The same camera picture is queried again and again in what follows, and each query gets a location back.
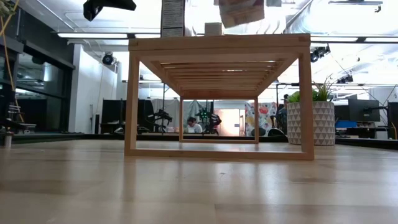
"light wood floor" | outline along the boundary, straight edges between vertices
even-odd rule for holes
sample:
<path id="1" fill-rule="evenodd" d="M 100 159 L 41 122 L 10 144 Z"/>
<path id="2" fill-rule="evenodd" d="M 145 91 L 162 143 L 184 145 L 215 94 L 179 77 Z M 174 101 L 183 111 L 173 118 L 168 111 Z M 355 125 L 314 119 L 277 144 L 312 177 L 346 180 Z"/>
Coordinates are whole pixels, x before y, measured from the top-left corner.
<path id="1" fill-rule="evenodd" d="M 316 155 L 228 162 L 124 158 L 122 141 L 17 145 L 0 149 L 0 223 L 397 223 L 398 151 Z"/>

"white wall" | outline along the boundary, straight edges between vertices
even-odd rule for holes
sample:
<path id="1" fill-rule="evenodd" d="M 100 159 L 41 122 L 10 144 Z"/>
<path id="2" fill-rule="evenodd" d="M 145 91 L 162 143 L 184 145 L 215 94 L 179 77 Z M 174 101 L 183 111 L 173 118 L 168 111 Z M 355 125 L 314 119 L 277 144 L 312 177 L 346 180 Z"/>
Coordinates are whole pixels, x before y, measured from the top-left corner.
<path id="1" fill-rule="evenodd" d="M 375 99 L 380 101 L 381 104 L 386 102 L 384 106 L 387 106 L 387 102 L 388 101 L 390 101 L 390 102 L 398 102 L 398 99 L 397 99 L 398 98 L 398 88 L 394 88 L 394 87 L 375 87 L 375 88 L 369 89 L 369 100 L 374 100 L 374 98 L 371 97 L 370 95 L 372 95 L 373 97 L 375 97 Z M 384 123 L 384 121 L 387 122 L 388 119 L 387 119 L 387 116 L 386 116 L 386 114 L 384 112 L 386 112 L 386 111 L 385 110 L 380 110 L 381 121 L 377 122 L 376 125 L 378 125 L 378 126 L 386 125 Z"/>
<path id="2" fill-rule="evenodd" d="M 75 46 L 73 64 L 76 70 L 72 76 L 69 131 L 93 133 L 90 118 L 93 114 L 102 114 L 104 99 L 116 99 L 118 76 L 88 55 L 81 45 Z"/>

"wooden table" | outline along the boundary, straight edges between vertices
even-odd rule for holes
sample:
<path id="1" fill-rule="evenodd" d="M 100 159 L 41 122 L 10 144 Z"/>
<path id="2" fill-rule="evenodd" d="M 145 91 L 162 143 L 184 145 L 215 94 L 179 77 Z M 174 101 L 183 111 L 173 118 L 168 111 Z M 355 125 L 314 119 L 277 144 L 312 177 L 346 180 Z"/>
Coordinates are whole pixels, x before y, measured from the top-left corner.
<path id="1" fill-rule="evenodd" d="M 139 62 L 156 74 L 184 100 L 254 100 L 255 129 L 259 129 L 258 96 L 299 61 L 302 115 L 302 152 L 270 152 L 270 159 L 313 159 L 312 81 L 310 35 L 226 35 L 215 37 L 169 37 L 132 39 L 127 91 L 125 155 L 137 155 L 136 127 Z M 182 113 L 180 113 L 182 130 Z M 259 143 L 184 139 L 180 142 Z"/>

